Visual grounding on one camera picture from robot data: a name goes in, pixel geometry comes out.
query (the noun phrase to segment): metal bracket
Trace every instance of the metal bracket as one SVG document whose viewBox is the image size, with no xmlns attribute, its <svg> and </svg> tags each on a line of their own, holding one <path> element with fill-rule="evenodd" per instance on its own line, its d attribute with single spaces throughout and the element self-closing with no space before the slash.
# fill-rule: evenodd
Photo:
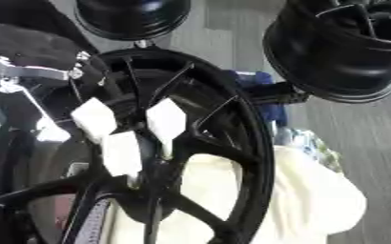
<svg viewBox="0 0 391 244">
<path fill-rule="evenodd" d="M 252 98 L 254 104 L 295 104 L 304 103 L 310 94 L 301 91 L 289 82 L 256 85 L 244 89 Z"/>
</svg>

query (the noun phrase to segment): gray floor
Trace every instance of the gray floor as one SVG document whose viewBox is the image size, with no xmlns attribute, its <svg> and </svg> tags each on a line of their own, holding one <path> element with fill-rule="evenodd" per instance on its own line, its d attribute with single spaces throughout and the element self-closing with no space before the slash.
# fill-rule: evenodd
<svg viewBox="0 0 391 244">
<path fill-rule="evenodd" d="M 70 0 L 52 0 L 72 15 Z M 224 69 L 272 71 L 261 39 L 279 0 L 194 0 L 188 21 L 160 46 L 205 58 Z M 90 36 L 103 51 L 128 47 Z M 369 200 L 362 222 L 330 243 L 391 243 L 391 96 L 368 105 L 341 105 L 313 98 L 289 108 L 292 124 L 311 129 L 343 155 L 348 177 Z"/>
</svg>

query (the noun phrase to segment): white foam block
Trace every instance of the white foam block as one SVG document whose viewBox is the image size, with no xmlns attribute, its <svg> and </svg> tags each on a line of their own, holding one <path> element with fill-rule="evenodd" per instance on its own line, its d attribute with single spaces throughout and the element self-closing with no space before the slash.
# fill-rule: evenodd
<svg viewBox="0 0 391 244">
<path fill-rule="evenodd" d="M 100 144 L 103 137 L 117 128 L 113 111 L 97 98 L 92 98 L 78 107 L 71 113 L 71 117 L 75 124 L 96 144 Z"/>
<path fill-rule="evenodd" d="M 104 165 L 112 176 L 137 178 L 142 171 L 142 161 L 134 132 L 108 135 L 103 138 L 101 146 Z"/>
<path fill-rule="evenodd" d="M 170 98 L 147 110 L 148 127 L 163 144 L 165 157 L 173 153 L 173 141 L 185 132 L 187 114 Z"/>
</svg>

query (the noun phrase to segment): wheel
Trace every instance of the wheel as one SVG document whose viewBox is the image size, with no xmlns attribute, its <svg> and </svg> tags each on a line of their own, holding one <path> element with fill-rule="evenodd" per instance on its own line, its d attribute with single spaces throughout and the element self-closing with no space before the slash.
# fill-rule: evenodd
<svg viewBox="0 0 391 244">
<path fill-rule="evenodd" d="M 78 106 L 71 88 L 46 92 L 40 100 L 72 138 L 46 143 L 31 132 L 0 128 L 0 243 L 74 243 L 93 206 L 114 199 L 134 220 L 144 223 L 144 243 L 156 242 L 161 221 L 173 211 L 189 214 L 214 231 L 210 243 L 249 243 L 265 215 L 274 182 L 270 135 L 257 110 L 224 71 L 191 55 L 159 49 L 113 51 L 100 56 L 111 69 L 109 82 L 95 96 L 107 104 L 120 131 L 136 132 L 143 171 L 131 188 L 126 175 L 112 177 L 100 149 L 70 120 Z M 187 131 L 174 142 L 174 157 L 161 157 L 158 140 L 147 129 L 144 111 L 165 97 L 187 113 Z M 190 157 L 200 153 L 231 159 L 242 169 L 237 202 L 222 220 L 180 192 L 181 175 Z M 63 175 L 71 163 L 87 162 L 86 171 Z M 37 199 L 74 194 L 71 213 L 57 239 L 39 228 Z"/>
</svg>

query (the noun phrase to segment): white cloth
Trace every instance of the white cloth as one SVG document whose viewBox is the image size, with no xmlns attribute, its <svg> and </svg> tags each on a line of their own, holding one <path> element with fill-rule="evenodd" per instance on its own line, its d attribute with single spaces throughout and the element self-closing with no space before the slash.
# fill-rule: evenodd
<svg viewBox="0 0 391 244">
<path fill-rule="evenodd" d="M 343 174 L 329 171 L 296 149 L 276 147 L 275 153 L 273 197 L 254 244 L 323 244 L 328 234 L 350 230 L 359 222 L 366 199 Z M 235 172 L 236 164 L 230 160 L 197 155 L 184 173 L 182 192 L 225 219 L 237 199 Z M 143 243 L 143 225 L 122 211 L 116 212 L 109 231 L 111 244 Z M 212 236 L 205 224 L 174 212 L 161 223 L 157 243 L 202 244 Z"/>
</svg>

